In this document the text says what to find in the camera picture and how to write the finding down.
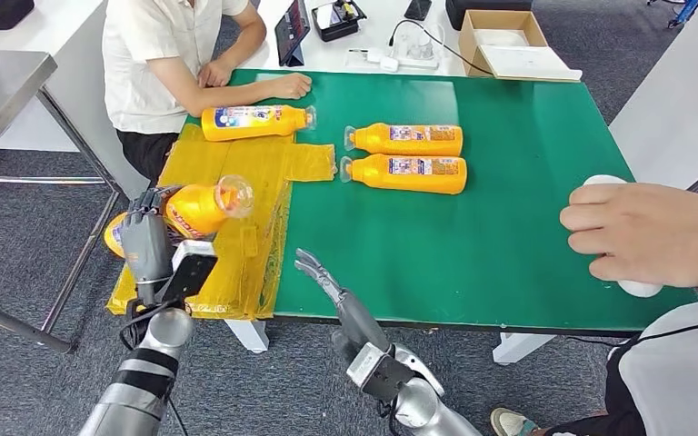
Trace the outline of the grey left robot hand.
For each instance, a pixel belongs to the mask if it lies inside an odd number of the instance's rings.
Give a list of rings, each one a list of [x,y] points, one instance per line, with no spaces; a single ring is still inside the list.
[[[171,247],[163,216],[164,193],[143,191],[130,202],[121,229],[124,258],[137,283],[164,282],[172,276]]]

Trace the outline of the person's right hand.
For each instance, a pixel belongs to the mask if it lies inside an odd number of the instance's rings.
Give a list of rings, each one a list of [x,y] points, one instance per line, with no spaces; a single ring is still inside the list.
[[[307,96],[312,89],[312,79],[305,74],[287,74],[271,82],[271,96],[280,99],[298,100]]]
[[[650,183],[589,184],[560,213],[592,276],[698,286],[698,193]]]

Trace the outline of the person's left hand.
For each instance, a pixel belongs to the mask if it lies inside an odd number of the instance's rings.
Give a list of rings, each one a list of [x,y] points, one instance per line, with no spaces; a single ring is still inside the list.
[[[200,69],[197,76],[199,86],[202,88],[226,86],[234,69],[233,64],[222,58],[213,60]]]

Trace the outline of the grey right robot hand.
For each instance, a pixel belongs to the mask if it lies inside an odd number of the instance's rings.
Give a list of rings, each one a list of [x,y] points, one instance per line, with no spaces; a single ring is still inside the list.
[[[294,266],[314,279],[333,303],[341,323],[334,344],[346,359],[352,360],[367,343],[382,352],[392,352],[392,343],[365,305],[348,288],[341,286],[312,253],[297,248]]]

